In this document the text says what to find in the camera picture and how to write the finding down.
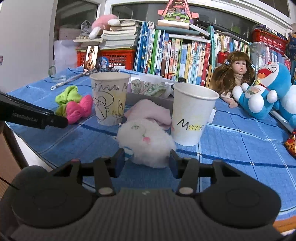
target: red can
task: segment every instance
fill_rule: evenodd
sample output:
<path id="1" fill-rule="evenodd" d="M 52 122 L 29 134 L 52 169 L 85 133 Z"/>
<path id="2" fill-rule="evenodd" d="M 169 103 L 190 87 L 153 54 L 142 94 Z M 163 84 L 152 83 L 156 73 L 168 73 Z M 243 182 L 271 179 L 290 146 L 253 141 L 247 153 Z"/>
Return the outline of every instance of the red can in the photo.
<path id="1" fill-rule="evenodd" d="M 226 59 L 227 55 L 229 53 L 227 52 L 218 52 L 218 56 L 217 56 L 217 67 L 221 66 L 222 64 L 224 64 L 224 60 Z"/>

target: cable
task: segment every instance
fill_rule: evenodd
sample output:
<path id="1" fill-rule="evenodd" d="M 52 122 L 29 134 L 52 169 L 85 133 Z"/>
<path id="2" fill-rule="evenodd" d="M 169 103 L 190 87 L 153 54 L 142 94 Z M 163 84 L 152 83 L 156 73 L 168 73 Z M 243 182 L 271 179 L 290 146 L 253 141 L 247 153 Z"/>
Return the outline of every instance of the cable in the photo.
<path id="1" fill-rule="evenodd" d="M 16 186 L 14 186 L 13 184 L 11 184 L 10 182 L 6 181 L 4 178 L 0 177 L 0 180 L 2 180 L 3 182 L 5 182 L 9 186 L 13 187 L 14 189 L 19 190 L 19 188 L 17 188 Z"/>

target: photo frame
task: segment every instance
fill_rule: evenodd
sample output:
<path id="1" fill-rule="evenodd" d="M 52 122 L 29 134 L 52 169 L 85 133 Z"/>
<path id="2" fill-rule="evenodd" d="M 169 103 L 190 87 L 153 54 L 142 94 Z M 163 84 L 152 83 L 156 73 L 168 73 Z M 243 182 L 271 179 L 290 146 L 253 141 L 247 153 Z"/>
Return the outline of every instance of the photo frame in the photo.
<path id="1" fill-rule="evenodd" d="M 84 72 L 92 71 L 96 68 L 96 59 L 98 55 L 99 46 L 89 45 L 87 47 L 85 62 L 83 65 Z"/>

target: paper cup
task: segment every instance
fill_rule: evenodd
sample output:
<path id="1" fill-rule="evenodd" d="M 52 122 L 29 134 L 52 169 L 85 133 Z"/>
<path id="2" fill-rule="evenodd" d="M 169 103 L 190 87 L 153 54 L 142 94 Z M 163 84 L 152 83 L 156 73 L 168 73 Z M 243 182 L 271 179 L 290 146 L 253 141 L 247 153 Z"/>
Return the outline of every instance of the paper cup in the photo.
<path id="1" fill-rule="evenodd" d="M 196 145 L 205 129 L 219 94 L 200 85 L 174 84 L 171 135 L 183 146 Z"/>
<path id="2" fill-rule="evenodd" d="M 97 121 L 105 126 L 121 123 L 130 74 L 99 72 L 90 75 Z"/>

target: red plastic basket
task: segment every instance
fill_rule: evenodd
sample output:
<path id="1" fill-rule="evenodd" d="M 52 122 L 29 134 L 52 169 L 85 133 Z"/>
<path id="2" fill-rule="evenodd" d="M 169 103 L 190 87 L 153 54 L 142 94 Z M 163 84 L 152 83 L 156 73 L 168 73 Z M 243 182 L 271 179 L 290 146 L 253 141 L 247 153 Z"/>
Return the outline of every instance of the red plastic basket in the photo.
<path id="1" fill-rule="evenodd" d="M 85 61 L 85 53 L 83 51 L 77 51 L 77 66 L 83 66 Z"/>
<path id="2" fill-rule="evenodd" d="M 259 29 L 253 31 L 253 42 L 263 42 L 269 48 L 274 51 L 284 54 L 288 41 L 281 39 L 275 35 L 263 32 Z"/>
<path id="3" fill-rule="evenodd" d="M 117 69 L 133 69 L 136 51 L 125 50 L 101 50 L 101 56 L 109 59 L 109 67 Z"/>

